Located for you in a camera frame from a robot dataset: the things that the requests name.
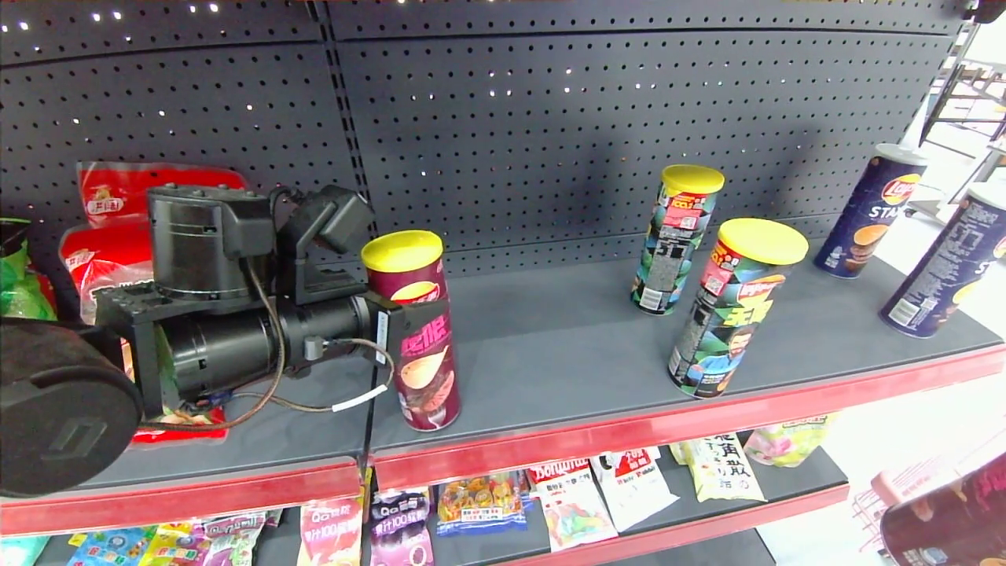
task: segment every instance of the store shelf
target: store shelf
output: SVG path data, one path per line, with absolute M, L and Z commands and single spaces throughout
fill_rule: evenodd
M 665 451 L 665 457 L 660 459 L 661 471 L 671 493 L 681 499 L 618 539 L 550 553 L 544 517 L 535 508 L 528 514 L 526 531 L 434 537 L 434 556 L 438 563 L 459 566 L 602 564 L 752 529 L 842 503 L 849 493 L 845 475 L 824 450 L 816 450 L 795 468 L 752 466 L 768 503 L 720 500 L 698 503 L 688 468 L 677 465 Z
M 671 384 L 666 361 L 696 277 L 683 309 L 648 317 L 628 298 L 637 261 L 452 278 L 461 416 L 418 433 L 392 396 L 378 398 L 370 447 L 381 488 L 805 418 L 1003 368 L 1002 339 L 964 314 L 927 341 L 884 325 L 877 311 L 903 275 L 879 259 L 854 280 L 808 260 L 781 290 L 728 394 L 693 400 Z
M 359 395 L 371 383 L 362 359 L 316 366 L 280 395 L 310 404 Z M 228 405 L 233 417 L 254 400 Z M 298 506 L 358 493 L 368 407 L 300 413 L 276 405 L 230 431 L 225 442 L 129 450 L 75 490 L 0 500 L 4 536 L 152 525 L 255 509 Z

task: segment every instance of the yellow plastic cap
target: yellow plastic cap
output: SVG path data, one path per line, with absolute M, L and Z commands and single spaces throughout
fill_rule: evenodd
M 367 242 L 360 258 L 367 268 L 381 272 L 405 272 L 436 261 L 444 254 L 444 240 L 425 229 L 393 231 Z
M 793 264 L 807 256 L 810 243 L 803 233 L 765 218 L 733 218 L 719 226 L 727 247 L 757 261 Z
M 723 183 L 726 182 L 723 173 L 702 165 L 668 165 L 664 167 L 660 177 L 668 194 L 672 192 L 711 194 L 723 188 Z

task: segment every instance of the red shelf edge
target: red shelf edge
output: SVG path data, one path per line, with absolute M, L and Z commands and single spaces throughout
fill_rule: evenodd
M 378 451 L 371 463 L 382 489 L 430 486 L 460 478 L 527 467 L 549 460 L 630 450 L 833 413 L 872 401 L 997 374 L 1006 345 L 901 366 L 730 396 L 662 413 L 636 414 L 562 428 L 433 445 L 414 452 Z
M 5 537 L 56 535 L 180 522 L 356 497 L 360 486 L 354 461 L 188 486 L 179 482 L 146 484 L 135 491 L 96 490 L 83 497 L 70 492 L 70 497 L 5 500 L 0 532 Z
M 845 484 L 783 502 L 765 504 L 743 511 L 619 537 L 561 552 L 521 558 L 506 564 L 513 566 L 605 564 L 746 531 L 766 523 L 843 503 L 848 496 L 849 485 Z

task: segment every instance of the shopping cart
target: shopping cart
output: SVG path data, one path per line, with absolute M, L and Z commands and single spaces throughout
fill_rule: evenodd
M 990 429 L 993 432 L 970 435 L 971 438 L 964 439 L 944 454 L 903 469 L 886 469 L 878 474 L 870 482 L 872 490 L 852 500 L 853 515 L 863 524 L 867 538 L 859 550 L 886 552 L 880 540 L 880 518 L 887 508 L 946 486 L 1006 453 L 1006 415 L 994 421 Z

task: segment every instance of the chip canister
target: chip canister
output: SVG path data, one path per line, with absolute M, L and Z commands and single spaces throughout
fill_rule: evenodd
M 669 165 L 636 268 L 632 303 L 650 315 L 668 315 L 681 299 L 692 253 L 709 225 L 723 174 L 701 165 Z
M 772 220 L 733 218 L 719 226 L 698 298 L 668 362 L 681 391 L 707 399 L 726 390 L 778 290 L 809 246 L 802 233 Z
M 423 229 L 381 235 L 360 250 L 370 290 L 403 305 L 448 300 L 443 254 L 440 235 Z M 450 310 L 401 343 L 394 384 L 415 430 L 444 428 L 461 412 L 451 344 Z
M 974 183 L 880 318 L 909 337 L 936 335 L 1003 255 L 1006 184 Z
M 814 264 L 843 278 L 859 276 L 926 171 L 918 150 L 877 144 Z

